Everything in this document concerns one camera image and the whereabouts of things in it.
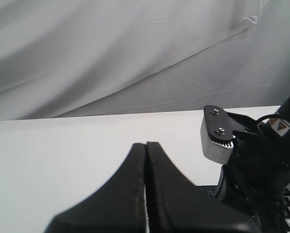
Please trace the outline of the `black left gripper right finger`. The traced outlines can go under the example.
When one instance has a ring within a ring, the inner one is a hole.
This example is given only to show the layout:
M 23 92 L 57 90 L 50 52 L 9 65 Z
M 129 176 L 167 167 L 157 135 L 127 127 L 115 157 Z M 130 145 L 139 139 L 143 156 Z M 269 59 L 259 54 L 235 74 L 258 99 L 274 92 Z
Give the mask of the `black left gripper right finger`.
M 157 142 L 146 145 L 146 202 L 152 233 L 255 233 L 247 215 L 210 197 Z

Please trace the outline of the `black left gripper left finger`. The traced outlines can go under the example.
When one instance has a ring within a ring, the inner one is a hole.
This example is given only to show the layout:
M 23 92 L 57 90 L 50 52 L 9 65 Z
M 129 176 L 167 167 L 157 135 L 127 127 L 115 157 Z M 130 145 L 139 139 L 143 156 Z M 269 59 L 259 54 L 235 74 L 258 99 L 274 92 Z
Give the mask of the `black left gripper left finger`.
M 132 145 L 113 176 L 82 202 L 57 214 L 47 233 L 144 233 L 145 145 Z

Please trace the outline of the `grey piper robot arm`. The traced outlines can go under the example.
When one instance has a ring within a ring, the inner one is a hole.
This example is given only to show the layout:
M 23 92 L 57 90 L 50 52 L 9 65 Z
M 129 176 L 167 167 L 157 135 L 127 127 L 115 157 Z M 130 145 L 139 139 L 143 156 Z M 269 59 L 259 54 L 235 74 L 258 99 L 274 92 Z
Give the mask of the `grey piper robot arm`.
M 200 133 L 203 155 L 222 166 L 217 185 L 194 185 L 159 143 L 135 143 L 46 232 L 290 233 L 290 96 L 256 120 L 207 105 Z

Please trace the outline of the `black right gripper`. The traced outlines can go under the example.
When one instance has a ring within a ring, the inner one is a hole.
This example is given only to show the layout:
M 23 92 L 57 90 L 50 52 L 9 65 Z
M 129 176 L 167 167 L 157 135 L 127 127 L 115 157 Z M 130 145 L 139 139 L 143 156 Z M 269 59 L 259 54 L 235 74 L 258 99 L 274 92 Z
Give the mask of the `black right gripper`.
M 257 126 L 259 137 L 237 140 L 219 183 L 232 181 L 279 191 L 290 183 L 290 126 Z

